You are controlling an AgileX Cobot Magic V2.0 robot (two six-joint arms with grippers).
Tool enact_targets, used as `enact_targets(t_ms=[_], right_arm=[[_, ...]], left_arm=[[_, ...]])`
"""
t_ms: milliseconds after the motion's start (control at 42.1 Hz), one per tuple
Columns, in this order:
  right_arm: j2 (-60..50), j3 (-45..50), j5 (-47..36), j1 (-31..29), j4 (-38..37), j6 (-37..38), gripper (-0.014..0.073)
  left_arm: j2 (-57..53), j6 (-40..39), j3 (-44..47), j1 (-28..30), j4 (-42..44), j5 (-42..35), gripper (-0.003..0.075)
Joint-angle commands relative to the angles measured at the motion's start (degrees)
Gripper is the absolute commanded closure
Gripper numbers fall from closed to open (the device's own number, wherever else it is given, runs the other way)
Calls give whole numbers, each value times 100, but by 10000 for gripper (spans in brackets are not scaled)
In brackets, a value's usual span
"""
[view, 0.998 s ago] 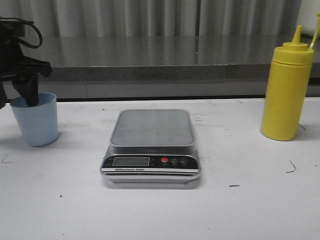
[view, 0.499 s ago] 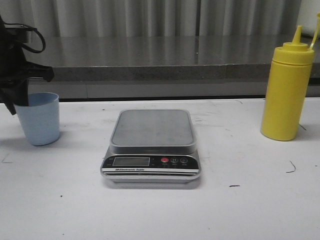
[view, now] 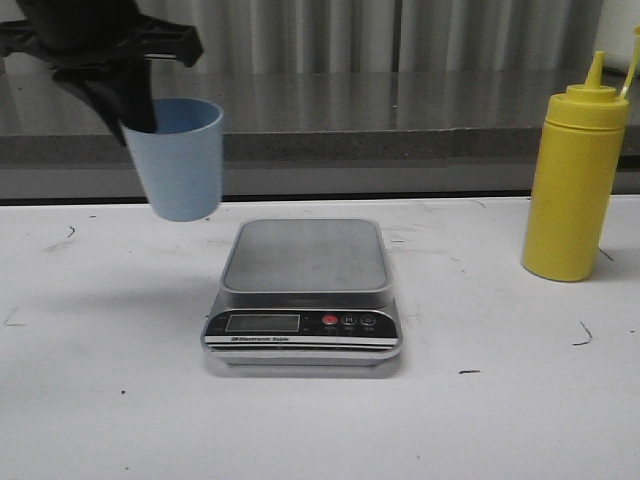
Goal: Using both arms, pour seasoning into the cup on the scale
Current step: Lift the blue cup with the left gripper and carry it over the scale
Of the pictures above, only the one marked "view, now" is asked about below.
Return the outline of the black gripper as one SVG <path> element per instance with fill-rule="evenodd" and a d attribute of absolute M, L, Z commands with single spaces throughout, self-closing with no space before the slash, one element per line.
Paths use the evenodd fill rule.
<path fill-rule="evenodd" d="M 148 60 L 193 66 L 204 52 L 197 29 L 141 12 L 134 1 L 19 1 L 23 20 L 1 24 L 1 55 L 24 53 L 58 67 L 54 83 L 93 110 L 120 145 L 123 127 L 155 133 Z"/>

